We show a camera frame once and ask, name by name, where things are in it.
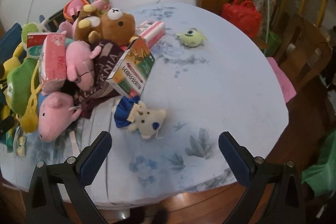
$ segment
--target green container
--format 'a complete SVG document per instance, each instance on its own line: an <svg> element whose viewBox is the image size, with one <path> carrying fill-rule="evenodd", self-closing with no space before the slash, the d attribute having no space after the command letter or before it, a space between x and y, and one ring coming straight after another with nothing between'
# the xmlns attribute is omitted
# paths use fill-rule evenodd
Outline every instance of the green container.
<svg viewBox="0 0 336 224"><path fill-rule="evenodd" d="M336 190L336 131L328 136L316 165L302 172L302 183L308 183L315 197Z"/></svg>
<svg viewBox="0 0 336 224"><path fill-rule="evenodd" d="M268 48L265 50L264 54L266 57L273 57L281 45L281 39L275 33L269 32L267 45Z"/></svg>

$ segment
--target brown plush toy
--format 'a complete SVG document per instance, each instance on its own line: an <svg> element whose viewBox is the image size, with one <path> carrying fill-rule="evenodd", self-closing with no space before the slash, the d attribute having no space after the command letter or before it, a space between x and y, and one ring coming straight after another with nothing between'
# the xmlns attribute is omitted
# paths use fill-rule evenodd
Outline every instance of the brown plush toy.
<svg viewBox="0 0 336 224"><path fill-rule="evenodd" d="M119 9L112 8L101 16L94 6L88 4L81 10L77 21L75 39L90 44L108 39L120 47L127 46L135 36L134 16Z"/></svg>

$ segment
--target silver bolt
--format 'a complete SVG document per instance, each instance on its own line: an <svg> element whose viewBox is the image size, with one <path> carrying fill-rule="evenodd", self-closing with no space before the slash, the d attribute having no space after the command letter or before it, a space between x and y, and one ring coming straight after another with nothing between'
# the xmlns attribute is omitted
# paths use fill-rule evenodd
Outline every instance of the silver bolt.
<svg viewBox="0 0 336 224"><path fill-rule="evenodd" d="M264 159L262 157L255 157L254 160L258 164L262 164L264 162Z"/></svg>
<svg viewBox="0 0 336 224"><path fill-rule="evenodd" d="M291 160L289 160L289 161L287 162L287 165L288 165L289 167L294 167L294 166L295 166L295 164L294 164Z"/></svg>
<svg viewBox="0 0 336 224"><path fill-rule="evenodd" d="M41 168L43 165L44 165L44 162L43 161L39 161L36 166L38 168Z"/></svg>
<svg viewBox="0 0 336 224"><path fill-rule="evenodd" d="M70 158L67 159L67 163L69 163L69 164L73 164L75 161L76 161L75 157L70 157Z"/></svg>

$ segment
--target round table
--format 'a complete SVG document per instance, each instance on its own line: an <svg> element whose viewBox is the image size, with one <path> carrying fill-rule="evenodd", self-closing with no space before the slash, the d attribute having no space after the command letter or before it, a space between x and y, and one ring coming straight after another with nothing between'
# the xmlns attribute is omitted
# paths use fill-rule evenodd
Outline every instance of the round table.
<svg viewBox="0 0 336 224"><path fill-rule="evenodd" d="M95 108L90 120L79 121L81 148L102 130L113 139L106 161L86 187L91 199L100 208L130 208L234 182L218 148L219 135L229 131L253 156L266 157L288 124L281 88L266 58L235 26L192 5L152 4L127 12L137 25L165 23L166 35L151 48L156 61L141 99L149 108L165 109L167 116L159 131L162 138L150 140L116 128L111 114L115 99ZM183 46L176 33L190 28L207 41ZM24 189L39 160L52 164L72 155L67 134L51 144L37 135L28 136L22 159L0 146L4 178ZM61 193L67 200L65 189Z"/></svg>

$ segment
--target pink plush toy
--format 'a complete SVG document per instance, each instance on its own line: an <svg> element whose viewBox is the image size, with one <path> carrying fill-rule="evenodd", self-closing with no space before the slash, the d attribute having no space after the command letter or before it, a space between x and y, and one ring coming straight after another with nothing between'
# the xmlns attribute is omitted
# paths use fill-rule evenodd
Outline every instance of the pink plush toy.
<svg viewBox="0 0 336 224"><path fill-rule="evenodd" d="M95 2L92 2L92 4L97 10L103 10L105 3L103 0L96 0ZM83 6L76 7L76 11L80 11L83 8ZM75 35L75 30L77 26L77 20L73 24L71 24L69 21L62 22L59 25L59 31L63 32L66 31L66 37L73 39Z"/></svg>
<svg viewBox="0 0 336 224"><path fill-rule="evenodd" d="M42 102L39 113L39 134L43 141L51 142L75 120L82 109L74 107L72 96L53 92Z"/></svg>
<svg viewBox="0 0 336 224"><path fill-rule="evenodd" d="M90 45L84 41L74 41L67 47L67 78L83 91L89 90L95 82L95 65L92 59L100 51L101 46L97 46L91 52Z"/></svg>

